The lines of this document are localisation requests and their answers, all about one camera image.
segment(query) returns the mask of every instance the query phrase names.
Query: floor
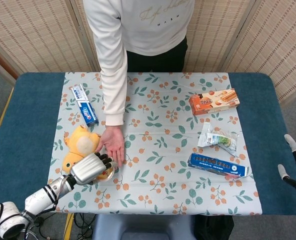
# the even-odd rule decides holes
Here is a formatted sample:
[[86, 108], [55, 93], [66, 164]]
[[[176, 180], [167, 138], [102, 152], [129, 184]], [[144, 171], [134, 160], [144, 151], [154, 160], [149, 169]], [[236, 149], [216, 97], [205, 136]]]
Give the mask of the floor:
[[[0, 116], [11, 89], [12, 86], [0, 77]], [[283, 108], [282, 113], [289, 134], [296, 140], [296, 101]], [[85, 214], [85, 221], [90, 222], [93, 216], [93, 214]], [[45, 220], [41, 227], [41, 233], [45, 237], [51, 237], [51, 239], [63, 239], [66, 218], [66, 214], [56, 213]], [[230, 236], [231, 240], [296, 240], [296, 216], [237, 216], [233, 219], [235, 226]], [[77, 219], [77, 223], [82, 224], [80, 218]], [[39, 239], [43, 239], [38, 233], [38, 228], [33, 228], [32, 230], [37, 233]], [[80, 232], [80, 228], [73, 224], [70, 239], [78, 239]]]

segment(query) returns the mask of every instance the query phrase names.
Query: orange berry pattern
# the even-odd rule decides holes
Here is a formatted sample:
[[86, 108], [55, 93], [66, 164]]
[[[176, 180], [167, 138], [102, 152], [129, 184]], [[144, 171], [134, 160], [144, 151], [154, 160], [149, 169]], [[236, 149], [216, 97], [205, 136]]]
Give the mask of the orange berry pattern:
[[[106, 128], [104, 96], [98, 72], [68, 72], [62, 88], [48, 181], [60, 175], [75, 128], [84, 125], [71, 87], [81, 84], [99, 119], [89, 131]], [[193, 116], [193, 94], [230, 88], [227, 73], [129, 73], [124, 109], [125, 159], [112, 179], [75, 186], [62, 198], [57, 212], [151, 215], [256, 215], [261, 205], [252, 174], [229, 178], [188, 166], [191, 153], [217, 157], [251, 167], [236, 109]], [[198, 147], [204, 122], [215, 131], [239, 135], [237, 155], [218, 146]]]

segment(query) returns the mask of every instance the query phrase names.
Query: black pants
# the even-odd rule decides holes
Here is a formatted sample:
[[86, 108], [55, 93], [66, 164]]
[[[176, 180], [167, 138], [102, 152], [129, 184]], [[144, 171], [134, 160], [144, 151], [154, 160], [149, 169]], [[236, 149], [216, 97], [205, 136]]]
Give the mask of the black pants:
[[183, 71], [187, 51], [187, 38], [169, 51], [156, 55], [144, 56], [127, 51], [128, 72], [180, 73]]

